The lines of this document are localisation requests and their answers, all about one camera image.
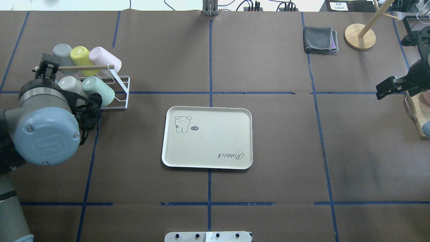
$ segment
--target tray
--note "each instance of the tray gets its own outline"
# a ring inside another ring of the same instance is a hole
[[[246,109],[174,106],[167,111],[163,163],[244,170],[252,165],[252,116]]]

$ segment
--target gray cloth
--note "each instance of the gray cloth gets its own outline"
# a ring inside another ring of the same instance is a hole
[[[304,27],[303,46],[308,53],[336,55],[338,33],[331,27]]]

